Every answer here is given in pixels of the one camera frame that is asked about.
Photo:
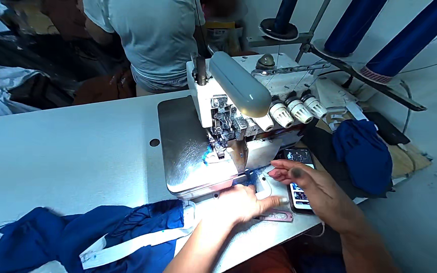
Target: phone screen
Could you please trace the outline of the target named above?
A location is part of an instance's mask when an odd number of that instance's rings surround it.
[[[286,158],[289,160],[299,161],[305,165],[312,167],[313,158],[311,157],[311,152],[308,149],[287,149],[285,151]],[[296,183],[289,184],[291,190],[291,196],[293,198],[293,205],[298,209],[311,209],[308,197]]]

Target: light blue shirt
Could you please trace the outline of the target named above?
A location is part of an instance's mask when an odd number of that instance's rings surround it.
[[[84,12],[119,34],[134,73],[152,81],[186,77],[197,53],[195,26],[205,24],[200,0],[83,0]]]

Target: white fabric strip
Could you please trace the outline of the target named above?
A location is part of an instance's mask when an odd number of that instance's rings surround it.
[[[106,249],[104,249],[106,244],[104,235],[80,254],[80,261],[82,262],[83,269],[85,270],[112,263],[132,254],[143,246],[159,245],[167,241],[187,236],[198,225],[198,220],[195,219],[195,203],[185,201],[183,206],[184,227],[144,234]]]

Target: sewing machine lamp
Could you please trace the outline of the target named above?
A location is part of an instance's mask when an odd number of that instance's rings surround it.
[[[267,115],[271,104],[269,90],[227,53],[216,52],[209,70],[241,113],[252,118]]]

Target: worker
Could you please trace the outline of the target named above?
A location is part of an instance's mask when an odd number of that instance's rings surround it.
[[[188,89],[186,62],[197,55],[197,42],[205,47],[200,0],[78,1],[85,28],[96,42],[108,45],[112,33],[119,34],[137,96]],[[226,16],[235,7],[235,0],[203,1],[211,15]]]
[[[399,272],[379,234],[327,172],[290,160],[273,160],[271,165],[275,169],[269,172],[269,176],[286,185],[298,184],[308,196],[315,214],[340,234],[348,273]],[[257,200],[252,186],[237,185],[222,192],[218,202],[215,213],[201,220],[181,251],[168,264],[166,273],[210,272],[232,228],[279,206],[281,197]],[[241,265],[241,272],[294,272],[288,267],[271,270],[267,264],[261,264],[258,270],[244,270],[244,265],[247,262]]]

